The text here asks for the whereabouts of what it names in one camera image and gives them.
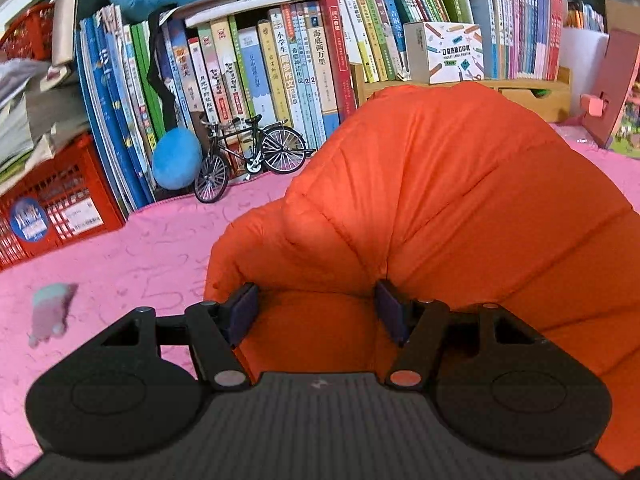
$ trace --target orange down jacket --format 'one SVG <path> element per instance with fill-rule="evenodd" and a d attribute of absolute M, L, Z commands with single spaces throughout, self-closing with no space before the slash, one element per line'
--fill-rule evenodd
<path fill-rule="evenodd" d="M 372 288 L 453 308 L 496 301 L 609 387 L 597 452 L 640 464 L 640 218 L 537 115 L 477 83 L 378 92 L 286 195 L 228 226 L 205 297 L 244 282 L 260 314 L 238 349 L 266 370 L 372 370 L 396 347 Z"/>

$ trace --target black strap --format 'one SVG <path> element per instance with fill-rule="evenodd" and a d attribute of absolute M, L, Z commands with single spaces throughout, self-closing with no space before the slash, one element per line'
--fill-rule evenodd
<path fill-rule="evenodd" d="M 158 47 L 158 38 L 162 39 L 162 32 L 160 31 L 160 15 L 166 12 L 168 8 L 162 8 L 155 10 L 149 15 L 149 70 L 146 73 L 146 80 L 156 91 L 158 97 L 162 101 L 162 120 L 164 121 L 164 129 L 166 131 L 173 130 L 178 121 L 175 117 L 175 98 L 171 91 L 164 85 L 160 71 L 158 69 L 158 63 L 156 62 L 156 48 Z"/>

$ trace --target pink bedsheet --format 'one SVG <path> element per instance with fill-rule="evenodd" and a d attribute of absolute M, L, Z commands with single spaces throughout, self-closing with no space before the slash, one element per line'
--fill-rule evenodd
<path fill-rule="evenodd" d="M 580 130 L 558 129 L 580 137 Z M 640 161 L 568 142 L 606 173 L 640 212 Z M 232 188 L 217 204 L 202 205 L 187 197 L 150 206 L 118 232 L 0 273 L 0 445 L 13 474 L 40 454 L 24 415 L 31 383 L 136 306 L 149 305 L 167 316 L 201 300 L 213 242 L 229 221 L 282 196 L 289 182 L 290 176 L 268 174 Z M 78 284 L 68 332 L 31 350 L 31 297 L 53 282 Z M 190 368 L 183 348 L 169 349 L 163 356 Z"/>

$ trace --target small pink toy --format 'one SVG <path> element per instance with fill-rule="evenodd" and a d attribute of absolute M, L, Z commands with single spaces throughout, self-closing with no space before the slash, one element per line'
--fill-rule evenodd
<path fill-rule="evenodd" d="M 33 295 L 33 319 L 29 346 L 36 348 L 50 337 L 62 337 L 66 331 L 66 313 L 76 292 L 75 285 L 54 283 Z"/>

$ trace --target toy bicycle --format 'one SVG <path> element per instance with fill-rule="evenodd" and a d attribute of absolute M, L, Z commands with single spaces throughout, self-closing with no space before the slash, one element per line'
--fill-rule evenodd
<path fill-rule="evenodd" d="M 201 119 L 208 129 L 209 149 L 200 165 L 200 171 L 194 182 L 195 195 L 200 202 L 210 204 L 216 202 L 225 192 L 229 183 L 231 167 L 226 155 L 235 157 L 244 163 L 249 176 L 257 174 L 263 168 L 273 173 L 287 174 L 299 170 L 305 162 L 308 150 L 305 140 L 293 128 L 285 126 L 285 121 L 278 121 L 261 128 L 258 123 L 262 119 L 260 114 L 246 119 L 247 128 L 234 129 L 227 133 L 230 127 L 236 128 L 240 118 L 235 118 L 231 124 L 212 124 Z M 252 147 L 249 155 L 236 153 L 229 148 L 227 139 L 242 136 L 251 132 Z"/>

